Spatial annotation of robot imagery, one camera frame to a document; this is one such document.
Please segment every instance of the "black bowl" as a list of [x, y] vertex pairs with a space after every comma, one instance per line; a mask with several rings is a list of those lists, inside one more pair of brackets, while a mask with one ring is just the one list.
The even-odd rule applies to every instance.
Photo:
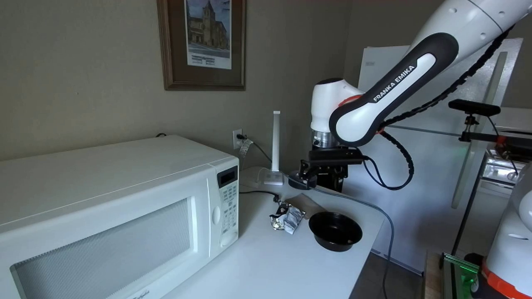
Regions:
[[362, 229], [351, 218], [337, 213], [316, 213], [309, 219], [316, 241], [329, 251], [347, 251], [362, 239]]

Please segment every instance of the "microwave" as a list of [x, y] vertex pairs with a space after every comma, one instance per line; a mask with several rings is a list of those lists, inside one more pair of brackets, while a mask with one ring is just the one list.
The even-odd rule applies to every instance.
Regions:
[[236, 243], [237, 173], [181, 136], [0, 161], [0, 298], [163, 298]]

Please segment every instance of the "countertop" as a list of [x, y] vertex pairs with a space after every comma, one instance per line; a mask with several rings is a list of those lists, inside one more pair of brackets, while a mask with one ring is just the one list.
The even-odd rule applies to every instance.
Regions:
[[166, 298], [349, 298], [384, 216], [332, 191], [301, 191], [286, 181], [282, 186], [262, 185], [261, 181], [261, 170], [242, 171], [241, 193], [274, 191], [281, 195], [281, 201], [302, 193], [321, 208], [354, 219], [362, 228], [362, 239], [349, 251], [327, 251], [316, 243], [307, 219], [302, 219], [294, 234], [274, 231], [269, 214], [276, 213], [277, 205], [271, 195], [241, 195], [239, 239]]

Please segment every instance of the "cable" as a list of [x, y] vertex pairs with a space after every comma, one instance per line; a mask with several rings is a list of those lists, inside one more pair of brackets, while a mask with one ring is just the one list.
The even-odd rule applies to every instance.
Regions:
[[380, 281], [382, 296], [384, 296], [384, 299], [387, 299], [385, 281], [387, 281], [387, 269], [389, 269], [389, 263], [390, 263], [389, 259], [392, 256], [392, 248], [394, 248], [394, 239], [395, 239], [395, 226], [394, 226], [392, 218], [384, 209], [380, 209], [379, 206], [365, 203], [365, 201], [360, 201], [357, 198], [351, 198], [351, 196], [347, 196], [344, 193], [332, 193], [331, 190], [326, 190], [326, 188], [321, 188], [321, 186], [316, 186], [316, 191], [322, 193], [322, 195], [331, 195], [331, 196], [344, 198], [344, 200], [349, 200], [349, 201], [356, 201], [356, 203], [364, 205], [364, 206], [367, 206], [370, 209], [375, 209], [377, 213], [380, 213], [387, 219], [390, 234], [389, 234], [389, 243], [387, 243], [384, 274], [382, 274], [382, 281]]
[[251, 145], [254, 145], [262, 155], [264, 158], [271, 163], [271, 158], [267, 156], [267, 153], [251, 138], [247, 138], [246, 135], [236, 135], [237, 140], [249, 140]]
[[281, 203], [281, 195], [266, 191], [266, 190], [252, 190], [252, 191], [239, 191], [239, 195], [271, 195], [274, 203]]
[[[412, 161], [412, 156], [410, 156], [409, 151], [407, 151], [395, 138], [392, 138], [389, 133], [380, 131], [380, 135], [382, 135], [387, 141], [390, 141], [394, 146], [399, 148], [399, 151], [402, 153], [402, 156], [404, 156], [404, 160], [405, 160], [405, 163], [407, 163], [409, 176], [405, 178], [405, 181], [404, 181], [402, 185], [389, 186], [389, 185], [384, 183], [384, 180], [382, 180], [382, 176], [380, 176], [380, 171], [379, 171], [379, 168], [377, 168], [377, 163], [375, 163], [372, 158], [364, 156], [362, 166], [364, 166], [364, 170], [367, 171], [369, 178], [370, 178], [374, 183], [377, 183], [379, 186], [382, 186], [382, 188], [385, 188], [385, 190], [390, 190], [390, 191], [402, 190], [402, 188], [407, 186], [407, 185], [412, 181], [412, 178], [414, 178], [414, 161]], [[369, 163], [372, 165], [372, 168], [374, 168], [374, 171], [375, 171], [375, 176], [369, 171], [365, 161], [369, 161]]]
[[485, 116], [485, 118], [489, 120], [489, 123], [492, 125], [492, 128], [493, 128], [493, 131], [495, 131], [495, 135], [497, 135], [497, 138], [498, 138], [498, 130], [497, 130], [493, 120], [492, 120], [490, 116]]

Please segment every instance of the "white pole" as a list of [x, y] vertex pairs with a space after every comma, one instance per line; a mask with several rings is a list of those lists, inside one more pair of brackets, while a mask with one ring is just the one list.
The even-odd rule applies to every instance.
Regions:
[[272, 111], [272, 136], [271, 136], [271, 171], [279, 173], [279, 118], [281, 111]]

